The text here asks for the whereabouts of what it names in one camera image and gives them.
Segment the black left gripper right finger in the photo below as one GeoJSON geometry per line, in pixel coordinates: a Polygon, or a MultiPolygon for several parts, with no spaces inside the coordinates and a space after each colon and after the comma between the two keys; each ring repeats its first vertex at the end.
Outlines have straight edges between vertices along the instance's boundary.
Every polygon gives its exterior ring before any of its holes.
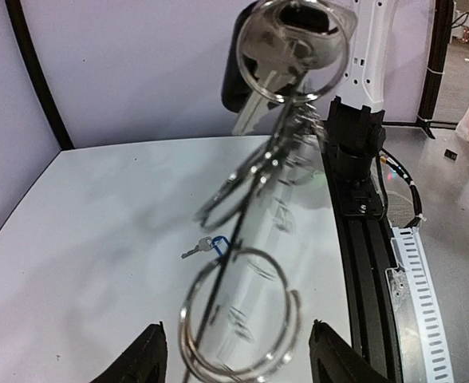
{"type": "Polygon", "coordinates": [[[389,382],[326,322],[313,322],[309,336],[313,383],[389,382]]]}

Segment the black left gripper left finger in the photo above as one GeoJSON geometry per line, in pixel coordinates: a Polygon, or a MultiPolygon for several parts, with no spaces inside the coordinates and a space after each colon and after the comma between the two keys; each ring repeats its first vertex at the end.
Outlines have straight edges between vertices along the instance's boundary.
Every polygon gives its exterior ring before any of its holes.
{"type": "Polygon", "coordinates": [[[150,324],[121,355],[91,383],[164,383],[168,364],[164,324],[150,324]]]}

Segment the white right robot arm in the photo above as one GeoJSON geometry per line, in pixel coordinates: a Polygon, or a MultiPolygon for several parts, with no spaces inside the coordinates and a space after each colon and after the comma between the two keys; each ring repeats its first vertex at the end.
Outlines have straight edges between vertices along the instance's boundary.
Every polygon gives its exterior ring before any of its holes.
{"type": "Polygon", "coordinates": [[[384,77],[398,2],[355,1],[358,24],[345,79],[330,104],[326,128],[338,179],[361,183],[383,148],[384,77]]]}

